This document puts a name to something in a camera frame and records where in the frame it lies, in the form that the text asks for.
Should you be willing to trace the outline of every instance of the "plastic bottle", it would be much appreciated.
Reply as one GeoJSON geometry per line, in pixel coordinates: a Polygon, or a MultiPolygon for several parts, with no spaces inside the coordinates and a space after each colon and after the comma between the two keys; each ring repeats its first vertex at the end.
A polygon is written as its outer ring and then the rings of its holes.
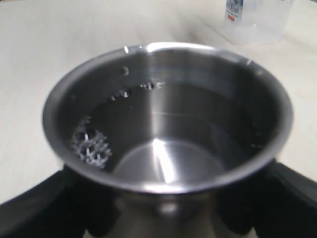
{"type": "Polygon", "coordinates": [[[234,44],[258,45],[281,38],[294,0],[226,0],[224,29],[234,44]]]}

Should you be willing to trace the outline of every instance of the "table surface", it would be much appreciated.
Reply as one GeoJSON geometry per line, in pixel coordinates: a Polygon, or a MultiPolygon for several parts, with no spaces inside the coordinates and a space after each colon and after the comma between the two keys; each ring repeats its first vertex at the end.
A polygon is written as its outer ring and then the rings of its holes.
{"type": "Polygon", "coordinates": [[[283,39],[234,46],[222,37],[225,0],[22,0],[0,3],[0,204],[62,167],[41,127],[52,87],[89,58],[157,41],[207,44],[271,71],[294,103],[295,125],[280,154],[317,181],[317,4],[295,0],[283,39]]]}

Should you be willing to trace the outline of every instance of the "stainless steel pot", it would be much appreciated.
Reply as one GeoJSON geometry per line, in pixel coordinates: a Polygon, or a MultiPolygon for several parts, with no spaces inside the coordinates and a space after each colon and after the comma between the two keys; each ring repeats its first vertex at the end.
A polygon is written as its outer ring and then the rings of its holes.
{"type": "Polygon", "coordinates": [[[80,177],[88,230],[117,238],[247,234],[255,174],[292,119],[265,69],[185,43],[94,58],[55,86],[43,112],[51,147],[80,177]]]}

